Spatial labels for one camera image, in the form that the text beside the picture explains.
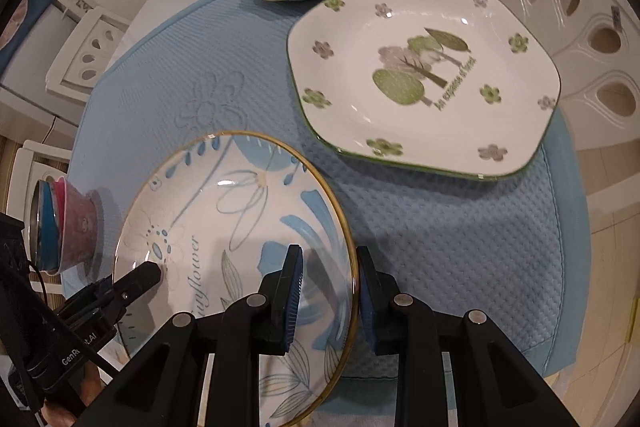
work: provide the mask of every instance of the black cable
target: black cable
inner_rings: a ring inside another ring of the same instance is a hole
[[[70,344],[76,347],[78,351],[80,351],[81,355],[87,357],[91,362],[95,363],[101,370],[103,370],[107,375],[111,378],[115,378],[118,374],[118,370],[113,367],[109,362],[107,362],[103,357],[98,355],[93,349],[89,348],[84,341],[76,335],[75,331],[72,331],[63,321],[58,317],[49,307],[42,302],[38,297],[36,297],[31,289],[31,285],[27,285],[26,281],[20,277],[12,268],[9,266],[7,261],[0,257],[0,272],[4,274],[5,277],[11,277],[17,284],[14,284],[14,288],[20,288],[23,296],[26,299],[30,299],[33,302],[33,305],[39,309],[38,311],[43,316],[43,318],[50,323],[56,331]]]
[[[44,295],[44,303],[49,306],[49,299],[47,299],[47,290],[44,287],[44,280],[42,278],[42,275],[40,273],[40,270],[38,270],[36,268],[36,266],[31,262],[30,259],[27,259],[27,263],[29,263],[29,266],[31,266],[31,268],[33,269],[34,272],[36,272],[36,275],[38,276],[38,279],[40,279],[40,286],[42,287],[42,294]]]

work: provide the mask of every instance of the blue tablecloth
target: blue tablecloth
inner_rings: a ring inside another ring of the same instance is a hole
[[[287,33],[316,2],[201,0],[101,78],[68,174],[97,203],[99,253],[63,274],[66,294],[110,274],[127,210],[165,158],[198,136],[248,129],[290,144],[322,172],[356,242],[401,290],[437,311],[483,309],[541,373],[573,363],[590,231],[560,112],[529,168],[497,183],[340,156],[306,126],[287,64]],[[359,337],[344,376],[393,378],[394,363]]]

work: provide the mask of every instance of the blue floral plate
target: blue floral plate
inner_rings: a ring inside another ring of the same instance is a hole
[[[282,267],[291,243],[305,271],[289,353],[260,361],[260,424],[295,423],[329,394],[353,343],[357,266],[338,202],[316,169],[273,138],[206,137],[142,187],[125,220],[114,279],[150,260],[162,281],[119,324],[127,351],[173,314],[219,313]]]

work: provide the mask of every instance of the human hand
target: human hand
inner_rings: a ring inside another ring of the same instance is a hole
[[[88,406],[102,391],[100,371],[93,362],[84,365],[84,378],[80,384],[80,399]],[[42,407],[42,416],[51,427],[71,427],[77,418],[68,410],[57,403],[45,400]]]

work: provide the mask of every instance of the chair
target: chair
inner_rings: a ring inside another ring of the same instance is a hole
[[[501,1],[558,67],[559,107],[576,150],[640,138],[640,22],[627,0]],[[592,219],[640,202],[640,174],[587,201]]]
[[[65,176],[65,173],[58,169],[34,161],[35,155],[68,163],[71,159],[71,151],[26,140],[15,155],[14,168],[9,180],[6,213],[24,222],[22,235],[24,243],[27,245],[29,258],[31,258],[28,248],[31,198],[36,183],[38,180],[57,180],[61,176]],[[34,290],[41,291],[39,282],[32,281],[31,286]],[[47,294],[62,294],[62,285],[60,284],[45,283],[45,289]]]
[[[89,10],[47,71],[47,90],[86,103],[129,25],[99,6]]]

